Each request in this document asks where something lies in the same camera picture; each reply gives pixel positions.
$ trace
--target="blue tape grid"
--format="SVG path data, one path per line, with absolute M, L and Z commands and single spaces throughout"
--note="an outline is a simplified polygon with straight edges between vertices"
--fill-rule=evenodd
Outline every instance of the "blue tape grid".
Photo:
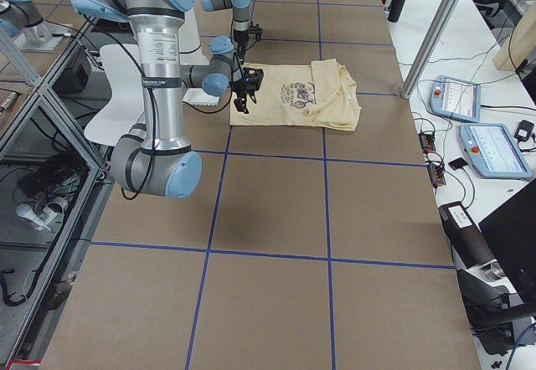
M 56 9 L 64 4 L 65 0 L 62 0 L 58 5 L 55 5 L 55 8 L 47 16 L 50 17 Z M 278 3 L 278 2 L 267 2 L 262 0 L 253 0 L 252 9 L 251 9 L 251 19 L 253 20 L 255 13 L 255 3 Z M 356 44 L 356 45 L 366 45 L 366 46 L 392 46 L 390 44 L 371 44 L 371 43 L 350 43 L 350 42 L 323 42 L 322 33 L 321 33 L 321 5 L 342 5 L 342 6 L 354 6 L 358 8 L 381 8 L 379 5 L 367 5 L 367 4 L 346 4 L 346 3 L 322 3 L 321 0 L 317 0 L 316 3 L 301 3 L 301 4 L 316 4 L 317 5 L 317 14 L 318 14 L 318 41 L 301 41 L 297 42 L 313 42 L 318 43 L 318 53 L 319 59 L 322 59 L 322 43 L 324 44 Z M 292 42 L 289 39 L 265 39 L 271 41 L 282 41 L 282 42 Z M 358 95 L 380 95 L 380 96 L 396 96 L 396 94 L 390 93 L 371 93 L 371 92 L 358 92 Z M 327 158 L 327 137 L 325 129 L 322 129 L 322 157 L 290 157 L 290 156 L 277 156 L 277 155 L 264 155 L 264 154 L 250 154 L 250 153 L 241 153 L 241 152 L 229 152 L 230 141 L 232 137 L 232 127 L 229 128 L 227 144 L 224 152 L 215 152 L 215 151 L 200 151 L 204 153 L 220 154 L 224 155 L 224 161 L 221 169 L 221 176 L 218 185 L 218 192 L 216 195 L 216 201 L 214 205 L 214 213 L 210 228 L 209 241 L 207 243 L 206 249 L 190 248 L 190 247 L 181 247 L 181 246 L 166 246 L 166 245 L 154 245 L 154 244 L 127 244 L 127 243 L 115 243 L 115 242 L 91 242 L 95 246 L 112 246 L 112 247 L 123 247 L 123 248 L 134 248 L 134 249 L 164 249 L 164 250 L 175 250 L 175 251 L 185 251 L 185 252 L 197 252 L 204 253 L 204 267 L 201 276 L 201 281 L 198 290 L 198 299 L 196 302 L 195 313 L 192 324 L 192 331 L 190 335 L 190 342 L 188 344 L 188 354 L 186 359 L 185 370 L 189 370 L 190 363 L 193 355 L 193 347 L 195 343 L 195 336 L 197 331 L 197 324 L 199 319 L 199 312 L 201 309 L 201 303 L 204 293 L 204 285 L 206 281 L 206 276 L 209 267 L 209 258 L 212 254 L 227 254 L 227 255 L 242 255 L 242 256 L 254 256 L 254 257 L 267 257 L 267 258 L 278 258 L 278 259 L 288 259 L 288 260 L 312 260 L 312 261 L 321 261 L 327 263 L 327 280 L 328 280 L 328 290 L 329 290 L 329 318 L 330 318 L 330 335 L 331 335 L 331 355 L 332 355 L 332 370 L 337 369 L 336 361 L 336 344 L 335 344 L 335 321 L 334 321 L 334 305 L 333 305 L 333 281 L 332 281 L 332 263 L 348 263 L 355 265 L 387 265 L 387 266 L 398 266 L 398 267 L 414 267 L 414 268 L 426 268 L 426 269 L 442 269 L 442 270 L 454 270 L 455 267 L 451 265 L 431 265 L 431 264 L 418 264 L 418 263 L 403 263 L 403 262 L 390 262 L 390 261 L 378 261 L 378 260 L 354 260 L 354 259 L 345 259 L 345 258 L 336 258 L 332 257 L 331 249 L 331 231 L 330 231 L 330 213 L 329 213 L 329 196 L 328 196 L 328 174 L 327 174 L 327 163 L 328 162 L 346 162 L 346 163 L 361 163 L 361 164 L 374 164 L 374 165 L 395 165 L 395 166 L 408 166 L 408 167 L 425 167 L 424 164 L 410 164 L 410 163 L 401 163 L 401 162 L 372 162 L 372 161 L 362 161 L 362 160 L 350 160 L 350 159 L 337 159 L 337 158 Z M 227 165 L 227 160 L 229 156 L 243 156 L 243 157 L 272 157 L 280 159 L 300 159 L 300 160 L 313 160 L 313 161 L 322 161 L 324 169 L 324 196 L 325 196 L 325 207 L 326 207 L 326 243 L 327 243 L 327 257 L 316 257 L 316 256 L 307 256 L 307 255 L 294 255 L 294 254 L 270 254 L 270 253 L 260 253 L 260 252 L 247 252 L 247 251 L 235 251 L 235 250 L 222 250 L 222 249 L 212 249 L 212 242 L 214 237 L 214 229 L 216 224 L 216 219 L 219 211 L 219 200 L 221 196 L 221 191 L 223 187 L 225 168 Z

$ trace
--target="gray robot arm segment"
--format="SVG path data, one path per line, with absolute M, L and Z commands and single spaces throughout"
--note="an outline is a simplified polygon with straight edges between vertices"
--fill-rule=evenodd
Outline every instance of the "gray robot arm segment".
M 10 37 L 22 29 L 36 46 L 52 39 L 52 33 L 32 0 L 0 0 L 0 27 Z

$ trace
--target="silver metal rod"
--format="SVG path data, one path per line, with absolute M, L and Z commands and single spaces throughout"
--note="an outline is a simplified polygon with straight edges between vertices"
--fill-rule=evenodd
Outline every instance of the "silver metal rod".
M 430 25 L 430 28 L 428 28 L 425 39 L 420 46 L 419 52 L 417 52 L 415 61 L 413 62 L 410 72 L 405 79 L 404 86 L 400 91 L 400 96 L 402 98 L 405 98 L 406 100 L 409 99 L 411 93 L 417 86 L 419 78 L 428 63 L 430 56 L 434 52 L 434 48 L 436 47 L 452 12 L 454 12 L 457 3 L 458 0 L 441 0 L 434 19 L 432 20 L 432 24 Z

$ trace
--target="black adapter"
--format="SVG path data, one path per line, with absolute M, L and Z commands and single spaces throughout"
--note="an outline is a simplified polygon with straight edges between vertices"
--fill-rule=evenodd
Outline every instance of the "black adapter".
M 466 167 L 468 165 L 467 161 L 463 158 L 457 158 L 454 161 L 449 162 L 449 167 L 452 169 L 462 169 L 463 167 Z
M 514 138 L 517 138 L 519 142 L 526 142 L 528 141 L 530 136 L 533 134 L 533 130 L 534 130 L 534 123 L 530 121 L 520 121 L 518 129 L 516 130 L 513 136 Z

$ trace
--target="white table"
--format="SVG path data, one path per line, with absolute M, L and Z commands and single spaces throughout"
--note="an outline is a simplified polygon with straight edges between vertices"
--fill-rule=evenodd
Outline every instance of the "white table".
M 396 48 L 396 54 L 400 63 L 400 70 L 403 77 L 410 71 L 410 64 L 415 59 L 419 47 L 430 26 L 432 18 L 436 13 L 441 0 L 406 0 L 404 10 L 397 23 L 389 23 L 389 29 Z M 477 11 L 472 0 L 460 0 L 456 10 L 446 25 L 444 33 L 435 51 L 430 58 L 430 62 L 444 58 L 471 58 L 476 54 L 487 52 L 495 44 L 492 36 L 482 16 Z M 470 60 L 441 60 L 437 63 L 428 63 L 420 77 L 421 80 L 433 80 L 438 75 L 472 80 L 476 83 L 484 83 L 499 80 L 512 74 L 512 72 L 499 71 L 495 68 L 492 60 L 499 47 L 493 47 L 488 55 L 481 55 Z M 430 81 L 419 83 L 419 90 L 425 103 L 430 97 Z M 447 121 L 438 116 L 430 115 L 426 112 L 423 102 L 418 96 L 417 90 L 410 97 L 410 104 L 414 117 L 430 120 L 437 130 L 446 129 Z M 528 96 L 521 81 L 516 75 L 501 80 L 497 83 L 482 85 L 483 105 L 522 105 L 534 108 L 535 105 Z M 522 120 L 536 122 L 536 112 L 530 110 L 490 110 L 482 109 L 482 123 L 503 123 L 512 132 L 515 132 L 518 123 Z M 422 121 L 416 121 L 417 130 L 420 129 Z M 435 145 L 438 152 L 444 157 L 445 162 L 449 162 L 458 157 L 463 157 L 463 150 L 458 136 L 458 126 L 460 122 L 453 121 L 454 125 L 447 133 L 444 131 L 436 133 Z M 422 124 L 423 130 L 431 130 L 428 123 Z M 532 141 L 522 144 L 523 148 L 532 147 Z M 527 163 L 536 173 L 536 153 L 525 154 Z M 485 218 L 501 203 L 505 202 L 515 192 L 523 188 L 527 182 L 522 180 L 489 180 L 479 178 L 471 167 L 466 167 L 476 188 L 476 197 L 473 205 L 468 209 L 469 214 L 476 223 Z M 461 170 L 454 172 L 460 181 L 465 185 L 467 197 L 465 205 L 471 201 L 472 186 Z M 437 190 L 436 202 L 440 206 L 445 203 L 458 201 L 463 195 L 461 185 L 448 174 L 446 175 L 446 186 Z M 470 270 L 474 275 L 480 276 L 477 269 Z M 508 356 L 489 356 L 485 353 L 476 339 L 478 355 L 481 360 L 482 369 L 489 369 L 496 360 L 503 361 L 506 367 Z M 536 347 L 524 347 L 515 353 L 510 370 L 534 370 L 536 368 Z

